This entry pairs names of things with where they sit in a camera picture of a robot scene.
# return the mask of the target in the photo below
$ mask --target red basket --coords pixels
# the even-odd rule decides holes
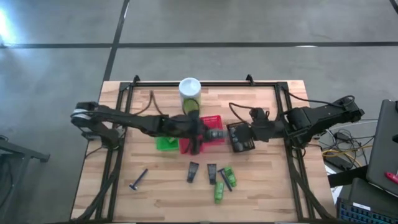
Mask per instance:
[[[223,122],[221,121],[220,115],[205,116],[200,119],[210,129],[220,129],[220,130],[223,129]],[[203,152],[203,149],[206,146],[215,146],[215,145],[222,144],[224,142],[225,142],[225,139],[216,139],[211,142],[204,142],[200,146],[200,152]],[[187,150],[188,145],[189,145],[189,139],[180,139],[180,153],[181,154],[185,154],[185,151]]]

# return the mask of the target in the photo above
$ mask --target wooden table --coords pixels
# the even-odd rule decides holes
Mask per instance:
[[[119,83],[104,82],[100,104],[115,107]],[[291,93],[307,98],[303,81],[288,83]],[[154,90],[163,113],[182,114],[177,87],[134,87],[131,113],[145,107],[151,89]],[[275,119],[277,113],[274,90],[268,87],[202,88],[201,100],[201,115],[220,114],[224,128],[229,123],[238,122],[228,108],[230,101],[269,110],[270,119]],[[307,102],[294,98],[292,104],[293,107],[308,106]],[[251,120],[248,110],[236,108],[236,112],[244,119]],[[144,114],[157,112],[152,105]],[[99,145],[100,142],[91,142],[87,153]],[[104,149],[85,160],[72,218],[79,216],[98,193],[105,157]],[[200,164],[192,184],[186,181],[190,161]],[[304,161],[312,192],[328,212],[334,215],[333,199],[319,148],[308,147]],[[225,188],[223,201],[219,205],[214,203],[214,186],[209,184],[207,164],[217,164],[218,169],[232,166],[237,178],[238,186],[233,192]],[[139,190],[132,191],[128,185],[134,182],[145,168],[149,171],[139,184]],[[301,191],[300,198],[304,214],[307,214]],[[108,209],[107,200],[109,199],[106,198],[104,209]],[[114,212],[115,222],[295,220],[297,218],[283,139],[272,139],[269,143],[256,142],[255,150],[240,154],[232,153],[231,146],[226,142],[220,146],[210,146],[200,155],[191,156],[180,155],[179,151],[158,151],[154,138],[142,134],[139,130],[128,129]]]

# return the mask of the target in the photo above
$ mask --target concrete floor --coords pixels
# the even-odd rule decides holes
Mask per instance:
[[[112,43],[122,4],[0,0],[1,41]],[[120,42],[398,41],[397,21],[388,0],[131,0]],[[76,102],[98,100],[109,53],[0,49],[0,134],[51,153],[46,164],[32,161],[16,223],[68,220],[87,144],[69,115]],[[242,80],[248,73],[257,80],[300,79],[310,98],[354,95],[364,118],[377,118],[381,100],[398,95],[396,58],[398,47],[119,49],[110,80],[135,74],[142,80]],[[348,129],[367,136],[375,127]]]

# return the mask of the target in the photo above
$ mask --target green bottle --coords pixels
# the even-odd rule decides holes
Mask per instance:
[[[224,183],[216,182],[216,187],[214,189],[214,202],[216,204],[221,203],[221,200],[223,199],[223,193],[224,193]]]
[[[226,178],[228,179],[229,184],[232,187],[236,187],[236,178],[235,178],[234,172],[232,170],[232,167],[230,167],[230,166],[225,167],[224,173],[225,173]]]

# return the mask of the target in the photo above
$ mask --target white lid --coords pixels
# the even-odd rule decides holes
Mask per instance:
[[[200,82],[196,78],[184,78],[180,82],[178,89],[185,96],[195,96],[200,92],[200,87]]]

